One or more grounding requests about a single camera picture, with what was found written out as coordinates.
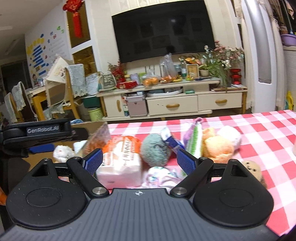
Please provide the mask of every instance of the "tv stand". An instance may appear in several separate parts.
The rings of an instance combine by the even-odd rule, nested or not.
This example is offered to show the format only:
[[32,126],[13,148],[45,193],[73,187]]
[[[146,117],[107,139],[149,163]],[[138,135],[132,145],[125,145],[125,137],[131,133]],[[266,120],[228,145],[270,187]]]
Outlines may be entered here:
[[[188,115],[207,115],[208,117],[216,109],[241,108],[245,113],[247,90],[214,92],[210,90],[210,84],[218,84],[219,78],[211,78],[202,81],[181,81],[163,85],[145,87],[137,86],[133,89],[116,89],[113,91],[101,92],[96,96],[100,97],[104,113],[104,121],[128,121],[149,118],[178,117]],[[121,95],[137,91],[149,91],[172,87],[183,87],[184,90],[194,90],[193,94],[180,93],[173,96],[146,97],[148,115],[125,116]],[[177,104],[176,108],[167,108],[167,105]]]

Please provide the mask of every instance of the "green bucket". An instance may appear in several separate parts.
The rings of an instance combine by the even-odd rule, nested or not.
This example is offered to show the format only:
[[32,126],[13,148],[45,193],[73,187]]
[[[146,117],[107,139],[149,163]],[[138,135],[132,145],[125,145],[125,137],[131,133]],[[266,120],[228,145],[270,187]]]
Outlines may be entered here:
[[91,121],[101,121],[104,117],[102,108],[90,108],[87,109]]

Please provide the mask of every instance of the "wooden drawer handle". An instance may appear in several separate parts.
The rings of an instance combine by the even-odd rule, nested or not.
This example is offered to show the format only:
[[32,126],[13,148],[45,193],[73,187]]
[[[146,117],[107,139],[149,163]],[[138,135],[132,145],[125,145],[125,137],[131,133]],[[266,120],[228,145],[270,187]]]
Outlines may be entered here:
[[118,112],[121,112],[120,101],[117,100],[116,103],[117,103],[117,109],[118,109]]
[[216,100],[215,101],[216,104],[223,104],[223,103],[227,103],[227,100]]
[[166,105],[167,108],[177,108],[179,106],[180,106],[180,104],[167,104]]

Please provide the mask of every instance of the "black tv screen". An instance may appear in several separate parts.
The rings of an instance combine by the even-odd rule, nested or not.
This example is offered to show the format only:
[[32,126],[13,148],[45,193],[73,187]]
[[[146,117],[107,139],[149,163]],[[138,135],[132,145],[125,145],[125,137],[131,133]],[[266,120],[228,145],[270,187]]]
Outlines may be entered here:
[[215,48],[203,0],[141,7],[112,16],[122,63],[167,53],[204,52]]

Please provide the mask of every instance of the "cardboard box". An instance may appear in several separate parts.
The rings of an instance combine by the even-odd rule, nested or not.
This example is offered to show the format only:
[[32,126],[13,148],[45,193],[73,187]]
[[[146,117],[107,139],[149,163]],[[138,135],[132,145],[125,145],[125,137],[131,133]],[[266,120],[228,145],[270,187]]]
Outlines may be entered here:
[[[93,122],[84,122],[80,124],[73,124],[71,125],[73,128],[85,128],[89,134],[89,137],[92,136],[93,133],[96,132],[97,129],[99,129],[105,122],[104,121],[93,121]],[[67,142],[56,142],[54,143],[54,146],[63,145],[63,146],[69,146],[73,149],[73,143],[76,141],[67,141]],[[53,158],[53,152],[44,152],[44,153],[37,153],[29,155],[28,158],[24,158],[26,162],[30,164],[30,170],[43,158],[50,158],[55,162]]]

